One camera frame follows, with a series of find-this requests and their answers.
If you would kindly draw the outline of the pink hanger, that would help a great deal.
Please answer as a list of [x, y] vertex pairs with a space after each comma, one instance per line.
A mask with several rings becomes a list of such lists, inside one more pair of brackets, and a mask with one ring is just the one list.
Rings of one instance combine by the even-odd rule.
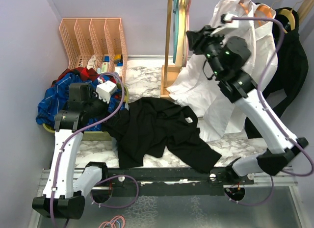
[[[189, 11], [190, 11], [190, 6], [191, 6], [191, 1], [192, 0], [186, 0], [186, 10], [185, 10], [185, 17], [186, 17], [186, 21], [185, 21], [185, 30], [188, 31], [189, 30]], [[189, 44], [188, 44], [188, 38], [187, 36], [185, 37], [185, 43], [186, 43], [186, 49], [185, 49], [185, 64], [187, 63], [187, 59], [188, 59], [188, 51], [189, 51]]]

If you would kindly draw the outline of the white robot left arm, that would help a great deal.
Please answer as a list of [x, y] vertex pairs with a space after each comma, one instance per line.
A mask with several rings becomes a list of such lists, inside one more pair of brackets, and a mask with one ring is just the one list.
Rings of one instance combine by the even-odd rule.
[[32, 208], [46, 218], [79, 219], [85, 199], [94, 185], [108, 182], [105, 163], [90, 162], [74, 179], [76, 156], [90, 119], [105, 113], [100, 100], [87, 83], [72, 83], [65, 106], [55, 117], [55, 145], [50, 174], [42, 195], [33, 199]]

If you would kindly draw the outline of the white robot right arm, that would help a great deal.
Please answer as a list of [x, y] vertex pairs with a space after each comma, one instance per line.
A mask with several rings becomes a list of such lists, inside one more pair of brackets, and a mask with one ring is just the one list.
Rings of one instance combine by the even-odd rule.
[[263, 154], [231, 162], [223, 175], [230, 184], [237, 184], [251, 173], [275, 176], [309, 143], [290, 132], [269, 105], [259, 99], [256, 82], [242, 69], [251, 55], [246, 41], [232, 36], [224, 43], [221, 31], [221, 27], [209, 25], [199, 31], [187, 31], [189, 50], [205, 56], [220, 91], [250, 119], [267, 144]]

